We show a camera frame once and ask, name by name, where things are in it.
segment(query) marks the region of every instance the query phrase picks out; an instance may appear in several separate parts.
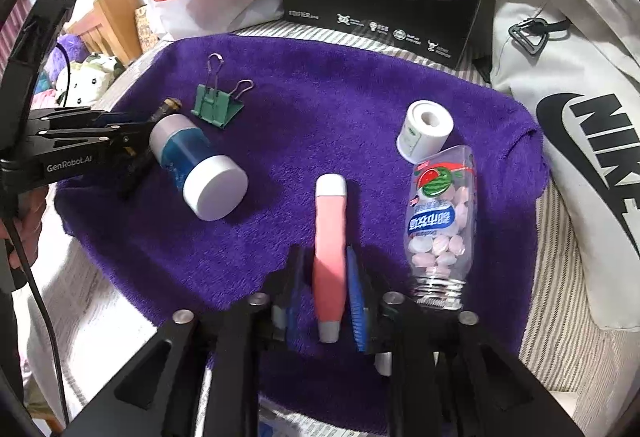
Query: candy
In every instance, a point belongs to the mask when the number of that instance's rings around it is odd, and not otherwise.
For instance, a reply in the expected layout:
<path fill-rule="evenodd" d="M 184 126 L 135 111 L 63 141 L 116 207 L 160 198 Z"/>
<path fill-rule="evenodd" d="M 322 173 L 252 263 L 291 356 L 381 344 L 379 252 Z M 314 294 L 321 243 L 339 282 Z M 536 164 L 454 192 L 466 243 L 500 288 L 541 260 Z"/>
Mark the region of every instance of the candy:
<path fill-rule="evenodd" d="M 411 261 L 416 267 L 433 267 L 436 263 L 436 257 L 430 253 L 416 253 Z"/>
<path fill-rule="evenodd" d="M 456 205 L 455 208 L 455 212 L 456 212 L 456 224 L 458 225 L 458 227 L 460 227 L 460 229 L 462 229 L 463 227 L 466 226 L 466 220 L 467 220 L 467 215 L 468 215 L 468 210 L 466 209 L 466 206 L 464 203 L 460 203 Z"/>
<path fill-rule="evenodd" d="M 450 265 L 455 264 L 457 260 L 458 259 L 456 258 L 456 255 L 454 255 L 453 253 L 450 253 L 449 251 L 445 251 L 438 258 L 436 258 L 436 262 L 438 263 L 438 266 L 444 265 L 446 267 L 449 267 Z"/>
<path fill-rule="evenodd" d="M 461 186 L 456 190 L 456 194 L 453 197 L 453 204 L 464 204 L 469 200 L 469 188 Z"/>
<path fill-rule="evenodd" d="M 451 274 L 451 270 L 448 267 L 430 267 L 425 270 L 425 273 L 428 276 L 436 276 L 440 278 L 448 278 Z"/>
<path fill-rule="evenodd" d="M 455 195 L 456 195 L 456 188 L 455 186 L 451 185 L 444 192 L 438 195 L 438 199 L 442 201 L 451 201 L 453 200 L 453 197 L 455 197 Z"/>
<path fill-rule="evenodd" d="M 465 252 L 465 242 L 460 235 L 454 235 L 449 240 L 449 251 L 459 257 Z"/>
<path fill-rule="evenodd" d="M 449 237 L 438 235 L 435 239 L 433 239 L 433 248 L 431 248 L 431 252 L 437 257 L 438 255 L 441 255 L 445 251 L 447 251 L 448 247 Z"/>
<path fill-rule="evenodd" d="M 412 253 L 429 253 L 433 246 L 433 237 L 423 235 L 414 237 L 409 242 L 409 251 Z"/>
<path fill-rule="evenodd" d="M 440 234 L 446 235 L 447 237 L 453 237 L 454 235 L 457 235 L 459 231 L 460 231 L 460 227 L 456 223 L 453 223 L 450 226 L 447 226 L 444 229 L 441 229 Z"/>

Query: blue label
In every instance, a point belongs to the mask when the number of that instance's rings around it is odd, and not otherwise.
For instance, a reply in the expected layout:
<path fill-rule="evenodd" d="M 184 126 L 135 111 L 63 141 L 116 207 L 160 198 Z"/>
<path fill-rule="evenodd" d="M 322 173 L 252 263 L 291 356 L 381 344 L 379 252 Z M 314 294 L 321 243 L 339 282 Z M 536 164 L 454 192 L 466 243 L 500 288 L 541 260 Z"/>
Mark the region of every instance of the blue label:
<path fill-rule="evenodd" d="M 456 213 L 451 203 L 438 205 L 428 210 L 415 214 L 409 220 L 407 233 L 411 235 L 416 231 L 434 231 L 436 229 L 444 229 L 453 224 Z"/>
<path fill-rule="evenodd" d="M 176 132 L 166 142 L 160 164 L 171 174 L 178 190 L 182 191 L 191 170 L 199 162 L 217 155 L 202 130 L 197 127 L 185 128 Z"/>

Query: purple fleece blanket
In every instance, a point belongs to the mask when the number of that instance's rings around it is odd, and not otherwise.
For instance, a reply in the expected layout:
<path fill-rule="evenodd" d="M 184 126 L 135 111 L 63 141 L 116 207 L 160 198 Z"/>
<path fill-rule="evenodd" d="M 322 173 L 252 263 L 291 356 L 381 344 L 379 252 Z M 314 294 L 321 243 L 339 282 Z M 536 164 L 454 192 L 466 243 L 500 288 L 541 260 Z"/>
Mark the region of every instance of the purple fleece blanket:
<path fill-rule="evenodd" d="M 175 42 L 133 85 L 118 110 L 153 112 L 167 96 L 193 107 L 212 52 L 225 58 L 220 88 L 252 78 L 244 109 L 224 132 L 191 119 L 249 176 L 241 205 L 221 221 L 199 220 L 157 167 L 129 202 L 115 173 L 62 183 L 66 229 L 154 324 L 179 308 L 225 308 L 284 265 L 291 243 L 314 240 L 314 185 L 323 173 L 349 182 L 348 237 L 367 267 L 406 291 L 402 229 L 411 166 L 396 151 L 410 103 L 434 100 L 455 123 L 448 146 L 466 143 L 478 169 L 478 224 L 465 306 L 513 352 L 529 311 L 536 258 L 535 200 L 548 171 L 542 135 L 510 97 L 402 59 L 321 42 L 223 34 Z M 318 342 L 303 291 L 293 353 L 267 354 L 262 393 L 343 427 L 385 429 L 386 382 L 356 352 L 345 314 L 340 340 Z"/>

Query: human hand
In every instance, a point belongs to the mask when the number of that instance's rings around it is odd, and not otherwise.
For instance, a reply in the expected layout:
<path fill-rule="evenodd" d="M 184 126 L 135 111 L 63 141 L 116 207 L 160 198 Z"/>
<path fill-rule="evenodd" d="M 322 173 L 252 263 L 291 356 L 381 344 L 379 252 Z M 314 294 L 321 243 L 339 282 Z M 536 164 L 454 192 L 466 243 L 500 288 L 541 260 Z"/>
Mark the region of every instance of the human hand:
<path fill-rule="evenodd" d="M 47 207 L 47 192 L 49 192 L 48 186 L 28 192 L 29 210 L 24 215 L 24 218 L 14 219 L 15 227 L 20 233 L 20 240 L 30 265 L 33 265 L 33 262 L 38 258 L 38 240 L 42 232 L 42 216 Z M 8 238 L 9 234 L 6 232 L 2 221 L 0 221 L 0 239 Z M 12 251 L 11 255 L 9 255 L 9 265 L 14 269 L 20 268 L 20 259 L 15 251 Z"/>

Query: bottle cap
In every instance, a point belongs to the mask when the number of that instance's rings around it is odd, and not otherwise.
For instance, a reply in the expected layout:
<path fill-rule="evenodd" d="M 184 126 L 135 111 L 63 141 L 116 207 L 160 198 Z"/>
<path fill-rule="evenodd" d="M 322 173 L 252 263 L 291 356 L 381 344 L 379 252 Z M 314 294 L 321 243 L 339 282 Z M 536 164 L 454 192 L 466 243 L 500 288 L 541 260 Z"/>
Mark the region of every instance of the bottle cap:
<path fill-rule="evenodd" d="M 191 170 L 184 182 L 182 196 L 203 221 L 216 221 L 240 204 L 248 186 L 246 173 L 233 159 L 213 156 Z"/>
<path fill-rule="evenodd" d="M 347 197 L 347 181 L 338 173 L 325 173 L 316 181 L 316 197 Z"/>
<path fill-rule="evenodd" d="M 318 322 L 318 335 L 322 343 L 335 343 L 340 337 L 340 322 Z"/>

